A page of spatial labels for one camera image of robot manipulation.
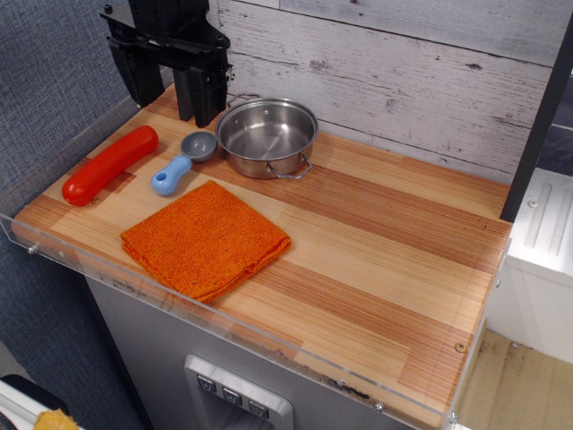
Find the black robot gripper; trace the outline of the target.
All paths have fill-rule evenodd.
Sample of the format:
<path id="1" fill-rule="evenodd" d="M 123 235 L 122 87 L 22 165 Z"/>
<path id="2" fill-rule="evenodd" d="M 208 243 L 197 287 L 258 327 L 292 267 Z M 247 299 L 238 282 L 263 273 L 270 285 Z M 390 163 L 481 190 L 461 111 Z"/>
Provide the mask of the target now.
<path id="1" fill-rule="evenodd" d="M 124 84 L 139 107 L 162 94 L 159 65 L 174 69 L 179 117 L 204 128 L 227 105 L 230 40 L 207 20 L 208 1 L 130 1 L 105 4 L 109 47 Z"/>

